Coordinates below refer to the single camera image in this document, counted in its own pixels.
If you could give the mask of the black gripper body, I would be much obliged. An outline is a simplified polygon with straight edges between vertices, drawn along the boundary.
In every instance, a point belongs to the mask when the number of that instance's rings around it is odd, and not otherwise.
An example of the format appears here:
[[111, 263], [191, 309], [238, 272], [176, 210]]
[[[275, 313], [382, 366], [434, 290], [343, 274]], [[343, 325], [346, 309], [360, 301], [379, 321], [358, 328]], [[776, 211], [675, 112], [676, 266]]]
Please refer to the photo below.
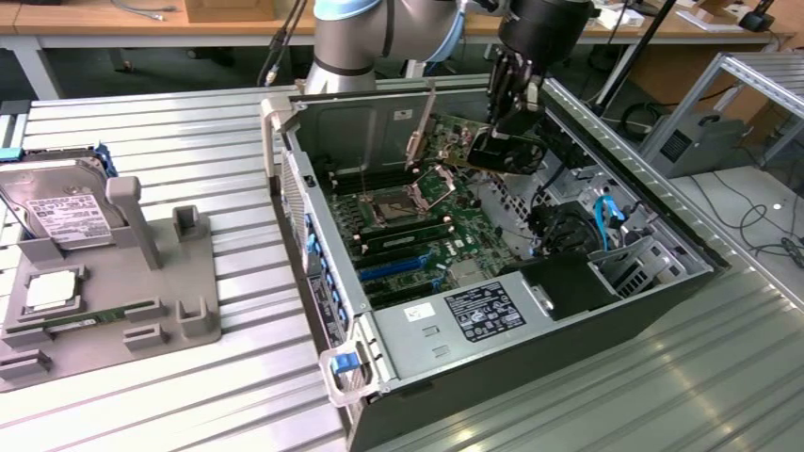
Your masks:
[[571, 54], [590, 18], [590, 1], [514, 0], [499, 38], [535, 71], [546, 71]]

